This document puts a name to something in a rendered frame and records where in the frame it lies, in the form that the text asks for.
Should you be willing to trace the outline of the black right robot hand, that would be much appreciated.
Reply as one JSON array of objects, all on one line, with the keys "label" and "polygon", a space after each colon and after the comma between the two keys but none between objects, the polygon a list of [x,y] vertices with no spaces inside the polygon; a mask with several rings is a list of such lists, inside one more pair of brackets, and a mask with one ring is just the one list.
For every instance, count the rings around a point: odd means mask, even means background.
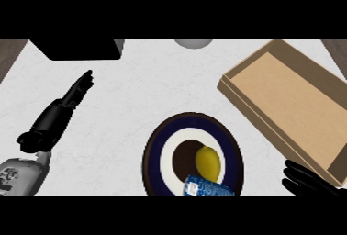
[{"label": "black right robot hand", "polygon": [[346,188],[336,188],[303,165],[286,160],[283,186],[297,196],[347,196]]}]

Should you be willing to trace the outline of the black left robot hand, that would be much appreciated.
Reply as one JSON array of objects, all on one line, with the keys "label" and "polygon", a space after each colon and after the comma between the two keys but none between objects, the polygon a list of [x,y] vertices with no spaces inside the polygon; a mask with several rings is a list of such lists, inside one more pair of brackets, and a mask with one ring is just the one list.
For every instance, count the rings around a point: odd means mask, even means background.
[{"label": "black left robot hand", "polygon": [[92,70],[88,70],[75,82],[66,96],[57,99],[44,110],[30,131],[18,137],[17,142],[23,152],[36,153],[54,149],[69,127],[76,108],[94,86],[92,79]]}]

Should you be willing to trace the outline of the blue and white can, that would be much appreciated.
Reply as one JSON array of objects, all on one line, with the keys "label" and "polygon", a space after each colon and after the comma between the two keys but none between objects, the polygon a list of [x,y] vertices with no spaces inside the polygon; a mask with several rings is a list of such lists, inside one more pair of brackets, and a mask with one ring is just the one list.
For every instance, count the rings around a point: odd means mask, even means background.
[{"label": "blue and white can", "polygon": [[193,174],[188,176],[184,187],[185,196],[233,196],[234,194],[228,186]]}]

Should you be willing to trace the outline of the cardboard box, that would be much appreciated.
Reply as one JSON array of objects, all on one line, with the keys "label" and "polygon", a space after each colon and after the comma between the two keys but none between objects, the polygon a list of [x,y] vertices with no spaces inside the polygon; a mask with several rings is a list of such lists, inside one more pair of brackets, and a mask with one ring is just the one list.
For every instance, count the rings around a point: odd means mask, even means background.
[{"label": "cardboard box", "polygon": [[286,158],[347,185],[347,82],[275,39],[218,88]]}]

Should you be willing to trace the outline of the blue and white plate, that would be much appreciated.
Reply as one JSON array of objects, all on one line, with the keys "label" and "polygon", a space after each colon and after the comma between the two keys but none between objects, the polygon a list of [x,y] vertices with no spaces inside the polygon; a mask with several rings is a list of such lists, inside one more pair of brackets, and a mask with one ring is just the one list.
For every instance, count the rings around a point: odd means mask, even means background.
[{"label": "blue and white plate", "polygon": [[204,147],[219,154],[218,182],[241,194],[244,164],[237,140],[219,120],[203,113],[182,113],[159,125],[142,158],[142,180],[150,196],[179,196],[191,174],[200,175],[196,154]]}]

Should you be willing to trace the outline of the yellow lemon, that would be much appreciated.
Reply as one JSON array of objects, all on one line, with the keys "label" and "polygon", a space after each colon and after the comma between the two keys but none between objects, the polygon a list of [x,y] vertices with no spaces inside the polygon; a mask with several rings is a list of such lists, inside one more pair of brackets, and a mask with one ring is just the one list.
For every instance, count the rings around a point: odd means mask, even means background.
[{"label": "yellow lemon", "polygon": [[219,153],[209,146],[204,146],[196,154],[196,166],[202,176],[209,181],[218,182],[222,172],[222,162]]}]

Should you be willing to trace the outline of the black appliance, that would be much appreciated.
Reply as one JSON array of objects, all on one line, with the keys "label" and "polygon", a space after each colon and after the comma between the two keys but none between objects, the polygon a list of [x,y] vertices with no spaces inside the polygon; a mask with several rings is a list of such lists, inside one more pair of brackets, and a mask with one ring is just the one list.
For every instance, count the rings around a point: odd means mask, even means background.
[{"label": "black appliance", "polygon": [[33,39],[42,53],[52,61],[120,60],[123,39]]}]

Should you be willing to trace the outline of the grey round object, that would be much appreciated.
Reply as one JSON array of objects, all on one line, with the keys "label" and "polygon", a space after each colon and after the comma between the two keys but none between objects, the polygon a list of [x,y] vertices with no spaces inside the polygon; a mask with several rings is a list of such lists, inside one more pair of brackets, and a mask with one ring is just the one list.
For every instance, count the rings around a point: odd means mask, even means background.
[{"label": "grey round object", "polygon": [[178,39],[175,41],[187,49],[203,49],[210,43],[212,39]]}]

